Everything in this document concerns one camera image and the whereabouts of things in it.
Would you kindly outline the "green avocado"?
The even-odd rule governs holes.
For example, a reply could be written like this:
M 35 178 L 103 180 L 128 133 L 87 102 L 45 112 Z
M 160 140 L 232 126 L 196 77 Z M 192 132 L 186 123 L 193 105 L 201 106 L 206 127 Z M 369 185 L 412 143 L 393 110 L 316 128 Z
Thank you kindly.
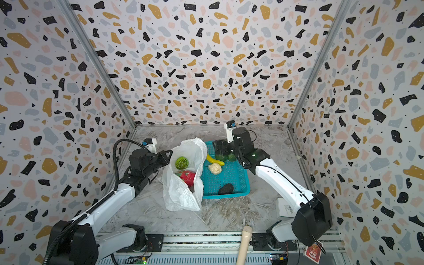
M 215 154 L 215 159 L 225 162 L 225 161 L 227 161 L 227 155 Z
M 234 162 L 234 161 L 236 161 L 236 156 L 235 156 L 234 154 L 229 154 L 229 155 L 228 155 L 228 160 L 229 160 L 230 162 Z

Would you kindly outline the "green custard apple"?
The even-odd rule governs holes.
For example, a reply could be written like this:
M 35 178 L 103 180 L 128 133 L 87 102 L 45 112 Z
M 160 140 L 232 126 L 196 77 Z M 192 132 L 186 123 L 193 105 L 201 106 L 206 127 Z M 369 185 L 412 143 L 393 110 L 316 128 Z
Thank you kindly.
M 179 157 L 175 161 L 175 168 L 183 171 L 189 167 L 189 160 L 186 157 Z

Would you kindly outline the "teal plastic basket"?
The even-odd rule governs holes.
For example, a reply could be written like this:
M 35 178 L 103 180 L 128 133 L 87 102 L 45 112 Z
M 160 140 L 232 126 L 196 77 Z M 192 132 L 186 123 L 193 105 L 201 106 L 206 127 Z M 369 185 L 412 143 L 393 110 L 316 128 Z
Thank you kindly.
M 251 188 L 247 170 L 237 161 L 226 161 L 222 166 L 222 172 L 218 175 L 212 174 L 208 166 L 210 162 L 205 160 L 201 180 L 204 186 L 203 199 L 236 198 L 249 195 Z M 219 194 L 224 185 L 231 184 L 234 188 L 232 193 Z

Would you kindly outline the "pink dragon fruit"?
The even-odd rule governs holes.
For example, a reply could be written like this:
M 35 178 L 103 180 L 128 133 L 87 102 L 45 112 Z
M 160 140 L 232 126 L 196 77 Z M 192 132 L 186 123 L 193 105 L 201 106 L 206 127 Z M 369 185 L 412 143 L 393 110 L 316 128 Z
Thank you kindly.
M 195 172 L 184 170 L 177 172 L 176 175 L 189 187 L 193 187 L 194 185 L 194 178 L 195 178 Z

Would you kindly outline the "yellow banana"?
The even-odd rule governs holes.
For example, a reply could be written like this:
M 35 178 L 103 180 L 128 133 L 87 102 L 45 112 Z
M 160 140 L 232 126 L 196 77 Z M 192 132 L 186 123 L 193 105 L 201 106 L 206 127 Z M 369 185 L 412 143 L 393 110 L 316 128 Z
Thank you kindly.
M 206 156 L 206 160 L 211 164 L 219 164 L 220 166 L 224 166 L 225 162 L 212 158 L 209 154 Z

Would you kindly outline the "white plastic bag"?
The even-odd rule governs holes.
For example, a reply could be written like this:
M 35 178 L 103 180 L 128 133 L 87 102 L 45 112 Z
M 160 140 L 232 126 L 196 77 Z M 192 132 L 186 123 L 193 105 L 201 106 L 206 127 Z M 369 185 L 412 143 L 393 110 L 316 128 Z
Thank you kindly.
M 165 207 L 172 212 L 180 210 L 197 212 L 201 210 L 204 194 L 201 175 L 208 154 L 206 143 L 200 138 L 184 140 L 172 151 L 170 164 L 164 168 L 162 177 Z M 176 167 L 177 160 L 181 157 L 188 160 L 187 170 L 194 173 L 191 188 L 178 175 L 183 172 Z

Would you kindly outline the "dark brown avocado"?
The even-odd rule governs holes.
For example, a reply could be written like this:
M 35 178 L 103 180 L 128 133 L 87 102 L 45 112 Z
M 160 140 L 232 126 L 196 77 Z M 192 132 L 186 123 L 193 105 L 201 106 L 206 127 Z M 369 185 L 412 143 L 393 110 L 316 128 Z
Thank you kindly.
M 219 189 L 218 195 L 232 194 L 233 191 L 234 191 L 234 186 L 231 183 L 227 183 Z

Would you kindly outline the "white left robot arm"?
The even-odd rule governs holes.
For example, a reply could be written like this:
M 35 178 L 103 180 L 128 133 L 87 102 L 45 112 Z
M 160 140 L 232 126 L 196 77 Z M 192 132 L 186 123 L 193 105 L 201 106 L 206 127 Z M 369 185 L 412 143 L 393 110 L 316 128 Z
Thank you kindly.
M 84 213 L 53 226 L 43 263 L 95 265 L 124 248 L 144 250 L 150 247 L 145 229 L 140 225 L 126 224 L 102 236 L 98 233 L 118 210 L 152 182 L 149 178 L 152 174 L 169 165 L 172 154 L 171 150 L 158 153 L 147 148 L 135 150 L 129 158 L 130 167 L 111 192 Z

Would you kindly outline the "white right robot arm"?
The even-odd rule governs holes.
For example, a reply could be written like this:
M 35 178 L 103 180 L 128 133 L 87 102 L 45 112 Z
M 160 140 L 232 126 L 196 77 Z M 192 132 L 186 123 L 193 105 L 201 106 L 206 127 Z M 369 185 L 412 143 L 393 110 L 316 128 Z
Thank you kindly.
M 278 221 L 267 230 L 271 249 L 280 250 L 287 241 L 297 240 L 307 247 L 323 249 L 319 238 L 332 226 L 330 202 L 324 193 L 314 193 L 287 175 L 264 150 L 254 146 L 248 129 L 231 120 L 224 125 L 226 139 L 214 147 L 235 155 L 246 170 L 265 180 L 291 207 L 294 217 Z

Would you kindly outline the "white box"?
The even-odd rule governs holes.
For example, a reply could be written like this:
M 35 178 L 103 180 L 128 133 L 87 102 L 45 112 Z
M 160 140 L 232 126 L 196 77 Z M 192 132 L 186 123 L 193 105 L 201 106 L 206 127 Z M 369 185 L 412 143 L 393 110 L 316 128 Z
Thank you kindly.
M 295 218 L 296 212 L 283 198 L 278 198 L 276 201 L 277 214 L 281 218 Z

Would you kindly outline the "red label card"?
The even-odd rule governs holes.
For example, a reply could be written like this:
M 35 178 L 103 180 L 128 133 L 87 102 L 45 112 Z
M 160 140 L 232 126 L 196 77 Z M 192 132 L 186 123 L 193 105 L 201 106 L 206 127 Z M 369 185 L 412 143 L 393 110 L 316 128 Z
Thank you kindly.
M 323 251 L 317 244 L 313 244 L 305 249 L 303 255 L 315 264 L 319 264 Z

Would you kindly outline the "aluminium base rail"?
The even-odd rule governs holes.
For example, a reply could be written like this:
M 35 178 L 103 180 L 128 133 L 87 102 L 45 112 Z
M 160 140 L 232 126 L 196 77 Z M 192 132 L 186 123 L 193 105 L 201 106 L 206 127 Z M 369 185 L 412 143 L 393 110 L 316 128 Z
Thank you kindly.
M 106 257 L 100 265 L 234 265 L 237 262 L 241 232 L 156 232 L 147 233 L 148 250 L 121 250 L 115 260 Z M 247 249 L 247 265 L 271 265 L 277 258 L 288 265 L 312 265 L 307 248 L 297 241 L 285 243 L 280 250 L 266 244 L 266 234 L 255 231 Z

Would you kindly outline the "metal corner post left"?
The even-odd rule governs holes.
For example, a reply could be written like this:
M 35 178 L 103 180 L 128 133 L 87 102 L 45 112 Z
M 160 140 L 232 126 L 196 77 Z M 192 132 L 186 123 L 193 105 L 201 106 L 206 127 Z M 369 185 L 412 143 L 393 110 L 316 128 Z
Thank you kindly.
M 87 36 L 86 32 L 84 31 L 84 28 L 79 22 L 69 1 L 56 1 L 56 3 L 59 9 L 61 10 L 62 14 L 64 15 L 64 17 L 69 22 L 73 31 L 77 35 L 78 39 L 80 40 L 81 45 L 85 49 L 89 59 L 91 60 L 94 67 L 96 68 L 97 72 L 99 73 L 100 78 L 106 83 L 107 88 L 109 89 L 111 95 L 113 96 L 117 106 L 121 110 L 123 117 L 127 120 L 128 124 L 130 125 L 131 130 L 132 131 L 136 130 L 136 123 L 133 121 L 112 79 L 110 78 L 102 62 L 100 61 L 95 48 L 90 43 L 89 37 Z

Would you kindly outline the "metal corner post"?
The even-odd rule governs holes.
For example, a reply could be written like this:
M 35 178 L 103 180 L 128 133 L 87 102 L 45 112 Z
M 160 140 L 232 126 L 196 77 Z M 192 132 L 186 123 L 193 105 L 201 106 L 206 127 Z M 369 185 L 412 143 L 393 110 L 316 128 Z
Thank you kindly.
M 69 22 L 73 31 L 77 35 L 78 39 L 80 40 L 81 45 L 85 49 L 89 59 L 91 60 L 94 67 L 96 68 L 97 72 L 99 73 L 100 78 L 106 83 L 107 88 L 109 89 L 111 95 L 113 96 L 117 106 L 121 110 L 123 117 L 127 120 L 128 124 L 130 125 L 131 130 L 132 131 L 136 130 L 136 123 L 133 121 L 112 79 L 110 78 L 102 62 L 100 61 L 95 48 L 90 43 L 89 37 L 87 36 L 86 32 L 84 31 L 84 28 L 79 22 L 69 1 L 56 1 L 56 3 L 59 9 L 61 10 L 62 14 L 64 15 L 64 17 Z
M 294 113 L 289 121 L 289 124 L 287 126 L 288 130 L 291 130 L 296 123 L 296 119 L 300 116 L 300 112 L 302 110 L 302 106 L 303 104 L 306 102 L 307 100 L 307 96 L 310 93 L 311 89 L 312 89 L 312 85 L 314 84 L 318 73 L 321 69 L 322 64 L 324 63 L 324 61 L 326 60 L 326 56 L 332 46 L 332 43 L 337 35 L 337 32 L 339 30 L 339 27 L 342 23 L 342 20 L 344 19 L 350 5 L 351 5 L 352 1 L 350 0 L 343 0 L 341 1 L 341 4 L 337 10 L 337 13 L 334 17 L 334 21 L 329 29 L 329 33 L 323 43 L 323 46 L 320 50 L 320 53 L 318 55 L 318 58 L 316 60 L 316 62 L 314 63 L 313 67 L 312 67 L 312 71 L 311 74 L 307 80 L 307 83 L 305 85 L 305 88 L 302 92 L 302 94 L 299 97 L 299 101 L 298 104 L 294 110 Z

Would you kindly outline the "metal corner post right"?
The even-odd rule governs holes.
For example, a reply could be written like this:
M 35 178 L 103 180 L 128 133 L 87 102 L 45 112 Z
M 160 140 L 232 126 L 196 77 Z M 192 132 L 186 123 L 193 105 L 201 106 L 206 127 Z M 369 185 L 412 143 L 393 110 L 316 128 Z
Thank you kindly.
M 300 116 L 300 112 L 302 110 L 302 106 L 303 104 L 306 102 L 307 100 L 307 96 L 310 93 L 311 89 L 312 89 L 312 85 L 314 84 L 318 73 L 321 69 L 322 64 L 324 63 L 324 61 L 326 60 L 326 56 L 332 46 L 332 43 L 337 35 L 337 32 L 339 30 L 339 27 L 342 23 L 342 20 L 344 19 L 350 5 L 351 5 L 352 1 L 350 0 L 343 0 L 341 1 L 341 4 L 337 10 L 337 13 L 334 17 L 334 21 L 329 29 L 329 33 L 323 43 L 323 46 L 320 50 L 320 53 L 318 55 L 318 58 L 316 60 L 316 62 L 314 63 L 313 67 L 312 67 L 312 71 L 311 74 L 307 80 L 307 83 L 305 85 L 305 88 L 302 92 L 302 94 L 299 97 L 299 101 L 298 104 L 294 110 L 294 113 L 289 121 L 289 124 L 287 126 L 288 130 L 291 130 L 296 123 L 296 119 Z

